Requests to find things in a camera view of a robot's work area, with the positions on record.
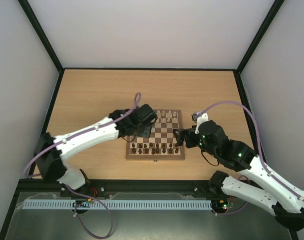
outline black metal frame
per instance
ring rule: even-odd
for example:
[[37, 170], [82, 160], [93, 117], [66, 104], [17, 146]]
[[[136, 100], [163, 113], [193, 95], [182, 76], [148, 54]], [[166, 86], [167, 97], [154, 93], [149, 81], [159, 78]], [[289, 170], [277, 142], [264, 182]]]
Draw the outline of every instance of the black metal frame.
[[[282, 6], [285, 0], [275, 0], [272, 7], [270, 8], [267, 16], [265, 17], [262, 25], [260, 26], [258, 32], [256, 33], [252, 43], [250, 44], [248, 50], [246, 51], [241, 63], [239, 64], [237, 69], [215, 69], [215, 68], [110, 68], [110, 67], [101, 67], [101, 68], [64, 68], [60, 63], [56, 53], [54, 52], [47, 36], [45, 35], [39, 21], [37, 20], [36, 15], [34, 14], [28, 0], [18, 0], [22, 9], [24, 10], [27, 18], [29, 19], [31, 25], [33, 26], [35, 32], [39, 36], [41, 42], [43, 43], [47, 53], [52, 59], [57, 71], [59, 72], [59, 77], [57, 79], [57, 83], [55, 86], [55, 90], [46, 114], [46, 118], [42, 127], [42, 133], [46, 132], [51, 113], [55, 104], [55, 100], [59, 91], [59, 87], [64, 75], [65, 69], [98, 69], [98, 70], [162, 70], [162, 71], [233, 71], [236, 85], [238, 88], [238, 92], [240, 95], [241, 102], [244, 106], [250, 109], [250, 105], [248, 102], [248, 98], [246, 96], [246, 92], [244, 89], [244, 85], [241, 79], [241, 72], [244, 70], [246, 64], [254, 53], [256, 47], [259, 42], [263, 38], [265, 32], [276, 16], [278, 10]], [[250, 117], [245, 114], [247, 125], [249, 128], [249, 132], [251, 135], [251, 139], [254, 145], [255, 150], [258, 150], [256, 134], [254, 125], [250, 119]], [[35, 169], [35, 164], [30, 168], [29, 174], [32, 174]], [[96, 186], [97, 189], [104, 187], [104, 192], [100, 193], [101, 197], [106, 197], [109, 195], [113, 195], [119, 192], [140, 192], [140, 193], [180, 193], [183, 195], [192, 195], [194, 197], [207, 198], [210, 200], [218, 200], [222, 199], [224, 196], [215, 196], [209, 191], [203, 189], [208, 180], [99, 180], [94, 179], [91, 182]], [[18, 182], [17, 188], [15, 190], [12, 202], [9, 206], [5, 221], [3, 223], [3, 227], [0, 232], [0, 240], [5, 239], [7, 229], [9, 227], [9, 223], [14, 212], [15, 206], [17, 204], [18, 196], [20, 192], [60, 192], [61, 185], [59, 183], [50, 183], [44, 184], [40, 179], [21, 179]], [[296, 232], [290, 231], [291, 237], [293, 240], [298, 240]]]

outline wooden chessboard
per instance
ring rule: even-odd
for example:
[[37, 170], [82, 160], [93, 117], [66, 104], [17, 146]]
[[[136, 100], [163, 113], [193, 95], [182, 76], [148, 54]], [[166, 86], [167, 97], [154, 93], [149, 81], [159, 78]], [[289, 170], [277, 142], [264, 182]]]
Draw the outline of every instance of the wooden chessboard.
[[184, 147], [177, 146], [173, 129], [182, 128], [180, 110], [155, 109], [157, 120], [152, 126], [150, 138], [127, 137], [127, 160], [184, 160]]

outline black frame edge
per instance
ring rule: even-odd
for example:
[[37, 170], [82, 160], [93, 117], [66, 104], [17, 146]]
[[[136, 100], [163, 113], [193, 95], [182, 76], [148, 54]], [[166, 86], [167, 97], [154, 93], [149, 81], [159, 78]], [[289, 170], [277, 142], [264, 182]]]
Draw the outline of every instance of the black frame edge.
[[12, 220], [12, 215], [14, 213], [14, 210], [16, 208], [18, 200], [18, 195], [14, 194], [12, 201], [10, 203], [10, 206], [8, 207], [1, 231], [0, 231], [0, 240], [4, 240], [8, 231], [8, 228], [10, 226], [11, 220]]
[[[45, 120], [44, 120], [43, 127], [42, 127], [42, 130], [41, 130], [41, 134], [46, 133], [46, 129], [47, 129], [48, 123], [50, 122], [50, 118], [51, 118], [51, 115], [52, 115], [52, 112], [53, 112], [56, 97], [57, 97], [58, 91], [59, 91], [60, 86], [61, 86], [63, 75], [64, 75], [64, 69], [62, 71], [60, 71], [60, 73], [58, 75], [58, 78], [57, 78], [57, 81], [56, 81], [56, 84], [55, 84], [55, 88], [54, 88], [54, 91], [53, 91], [53, 95], [52, 95], [50, 104], [48, 106], [47, 112], [46, 112], [46, 116], [45, 116]], [[36, 163], [35, 162], [32, 163], [32, 165], [31, 165], [31, 167], [28, 171], [29, 175], [32, 175], [34, 173], [35, 166], [36, 166]]]
[[47, 51], [48, 55], [52, 59], [57, 71], [60, 73], [63, 71], [63, 66], [61, 62], [59, 61], [57, 55], [54, 52], [54, 49], [52, 48], [51, 43], [49, 42], [47, 36], [45, 35], [45, 32], [43, 28], [41, 27], [41, 24], [37, 20], [37, 17], [29, 4], [28, 0], [17, 0], [19, 4], [21, 5], [23, 11], [25, 12], [25, 15], [27, 16], [28, 20], [30, 21], [31, 25], [33, 26], [36, 34], [40, 38], [45, 50]]
[[[243, 84], [243, 81], [241, 78], [241, 73], [238, 72], [237, 70], [234, 71], [234, 77], [235, 77], [236, 86], [238, 89], [238, 93], [240, 95], [242, 105], [247, 107], [248, 110], [252, 112], [251, 106], [248, 102], [248, 98], [246, 95], [245, 87], [244, 87], [244, 84]], [[244, 114], [245, 114], [245, 119], [247, 122], [248, 130], [251, 135], [254, 150], [258, 153], [258, 144], [257, 144], [257, 140], [256, 140], [256, 132], [255, 132], [255, 127], [254, 127], [253, 121], [252, 121], [251, 117], [247, 114], [247, 112], [245, 112], [245, 110], [244, 110]], [[264, 162], [266, 162], [266, 158], [265, 158], [263, 149], [262, 149], [262, 154], [263, 154], [263, 160], [264, 160]]]
[[247, 65], [248, 61], [250, 60], [251, 56], [253, 55], [255, 49], [257, 48], [258, 44], [262, 40], [264, 34], [266, 33], [267, 29], [271, 25], [272, 21], [274, 20], [276, 14], [278, 13], [279, 9], [283, 5], [285, 0], [275, 0], [273, 5], [271, 6], [270, 10], [268, 11], [264, 21], [262, 22], [260, 28], [258, 29], [253, 41], [251, 42], [250, 46], [248, 47], [241, 63], [239, 64], [237, 71], [242, 73], [245, 66]]
[[290, 232], [290, 236], [291, 236], [292, 240], [300, 240], [300, 239], [298, 238], [298, 235], [297, 235], [297, 232], [296, 232], [296, 231], [291, 231], [291, 230], [289, 230], [289, 232]]
[[67, 70], [145, 70], [145, 71], [235, 71], [233, 68], [175, 68], [175, 67], [65, 67]]

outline white robotic arm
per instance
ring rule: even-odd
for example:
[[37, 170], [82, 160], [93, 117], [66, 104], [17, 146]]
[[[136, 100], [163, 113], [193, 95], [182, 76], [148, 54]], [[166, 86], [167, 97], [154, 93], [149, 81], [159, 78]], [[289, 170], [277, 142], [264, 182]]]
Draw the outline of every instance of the white robotic arm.
[[304, 228], [303, 190], [286, 181], [261, 161], [248, 145], [228, 139], [222, 127], [208, 120], [207, 114], [200, 115], [198, 112], [192, 117], [197, 122], [196, 126], [173, 130], [178, 145], [185, 142], [187, 148], [199, 147], [226, 168], [246, 176], [263, 188], [251, 186], [224, 172], [216, 171], [209, 181], [209, 188], [213, 193], [224, 193], [255, 204], [274, 215], [280, 224], [289, 229], [299, 231]]
[[85, 184], [85, 177], [83, 173], [79, 169], [76, 170], [69, 166], [67, 160], [78, 152], [91, 146], [104, 141], [117, 139], [119, 136], [119, 130], [116, 129], [116, 123], [99, 128], [100, 125], [107, 124], [112, 121], [112, 118], [105, 117], [103, 120], [78, 131], [54, 137], [54, 144], [63, 142], [62, 144], [59, 144], [56, 149], [61, 152], [59, 156], [63, 165], [67, 168], [65, 174], [57, 179], [57, 181], [70, 186], [70, 188], [73, 190], [78, 189]]
[[131, 114], [127, 111], [129, 110], [115, 110], [101, 121], [72, 133], [55, 137], [49, 133], [41, 135], [36, 155], [48, 146], [54, 146], [36, 159], [43, 180], [58, 181], [73, 190], [79, 190], [89, 183], [88, 179], [82, 170], [69, 166], [68, 159], [91, 146], [119, 137], [135, 135], [148, 138], [152, 121], [157, 118], [156, 113], [148, 104], [135, 108]]

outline wooden table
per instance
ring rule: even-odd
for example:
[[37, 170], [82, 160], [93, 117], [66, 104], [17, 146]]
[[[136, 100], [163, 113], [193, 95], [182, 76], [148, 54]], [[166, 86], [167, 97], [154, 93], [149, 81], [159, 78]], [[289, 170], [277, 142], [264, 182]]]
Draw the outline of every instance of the wooden table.
[[[133, 106], [136, 92], [141, 105], [154, 109], [180, 109], [183, 127], [190, 128], [191, 114], [219, 101], [240, 101], [232, 71], [170, 70], [65, 70], [47, 131], [52, 136], [91, 125], [116, 109]], [[224, 128], [230, 139], [252, 142], [243, 110], [235, 105], [217, 106], [209, 118]], [[200, 149], [185, 149], [184, 161], [133, 161], [125, 159], [126, 141], [106, 141], [69, 160], [89, 179], [208, 180], [217, 170], [237, 174], [223, 166], [210, 166]], [[209, 161], [216, 160], [208, 156]]]

